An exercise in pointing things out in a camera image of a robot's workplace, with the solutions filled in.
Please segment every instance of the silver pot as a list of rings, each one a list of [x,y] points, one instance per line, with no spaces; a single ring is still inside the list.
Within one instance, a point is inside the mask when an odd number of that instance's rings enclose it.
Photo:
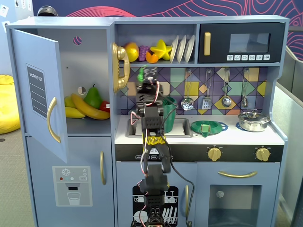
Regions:
[[[238,115],[240,127],[247,131],[264,131],[270,121],[264,114],[244,112]]]

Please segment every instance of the spoon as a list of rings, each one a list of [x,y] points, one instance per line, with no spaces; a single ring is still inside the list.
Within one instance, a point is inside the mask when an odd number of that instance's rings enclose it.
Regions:
[[[191,70],[187,70],[187,73],[190,73],[188,76],[188,77],[190,77],[189,86],[187,84],[187,78],[185,79],[185,84],[186,84],[186,88],[187,88],[187,97],[183,98],[181,101],[181,107],[185,111],[191,110],[194,108],[194,100],[192,98],[188,97],[189,88],[191,86]]]
[[[245,73],[248,73],[248,75],[247,75],[247,82],[244,84]],[[249,78],[250,78],[250,70],[249,70],[249,68],[246,68],[244,70],[244,75],[243,75],[243,84],[242,84],[242,86],[243,86],[243,99],[242,99],[242,102],[241,102],[241,104],[244,108],[248,107],[248,100],[246,98],[246,88],[247,88],[247,85],[248,85]]]
[[[225,76],[224,76],[224,98],[222,99],[222,105],[224,107],[230,107],[232,104],[232,100],[227,96],[227,90],[228,90],[228,85],[229,85],[229,76],[230,76],[230,70],[228,68],[225,68]]]

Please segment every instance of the yellow knob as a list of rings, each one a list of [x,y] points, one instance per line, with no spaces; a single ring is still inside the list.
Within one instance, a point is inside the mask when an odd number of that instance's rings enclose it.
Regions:
[[[259,148],[256,152],[257,159],[267,162],[269,158],[270,152],[266,148]]]
[[[221,157],[221,151],[218,148],[210,148],[208,151],[208,156],[215,162]]]

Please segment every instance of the door handle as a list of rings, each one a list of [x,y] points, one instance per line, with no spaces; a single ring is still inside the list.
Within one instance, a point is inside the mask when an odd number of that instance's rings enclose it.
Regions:
[[[229,174],[226,172],[222,172],[219,171],[218,174],[222,175],[222,176],[226,176],[226,177],[232,177],[232,178],[248,178],[248,177],[252,177],[254,175],[257,175],[257,171],[251,172],[249,174],[244,174],[244,175],[234,175],[234,174]]]
[[[119,77],[120,74],[120,65],[119,60],[124,61],[124,76]],[[112,64],[113,64],[113,86],[114,92],[124,88],[127,85],[129,74],[130,74],[130,64],[126,50],[118,46],[115,43],[112,43]]]
[[[188,185],[185,186],[185,216],[188,213]]]
[[[46,114],[46,122],[47,122],[47,127],[48,130],[51,134],[51,136],[58,142],[61,143],[61,139],[58,135],[56,135],[56,133],[54,133],[52,126],[51,126],[51,114],[53,111],[53,108],[55,107],[55,105],[57,104],[57,100],[56,97],[54,97],[51,101],[51,103],[49,104],[48,110],[47,110],[47,114]]]
[[[204,33],[204,56],[210,55],[210,40],[211,40],[210,32],[205,32]]]
[[[104,177],[104,152],[100,153],[100,173],[103,185],[106,185],[106,179]]]

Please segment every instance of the toy kitchen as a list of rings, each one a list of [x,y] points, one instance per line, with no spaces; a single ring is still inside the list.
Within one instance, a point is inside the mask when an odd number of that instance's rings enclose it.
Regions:
[[[131,117],[146,69],[163,107],[175,106],[164,132],[188,180],[167,174],[164,222],[274,227],[287,137],[272,105],[288,22],[31,17],[8,25],[36,227],[145,226],[143,123]],[[148,160],[161,163],[156,148]]]

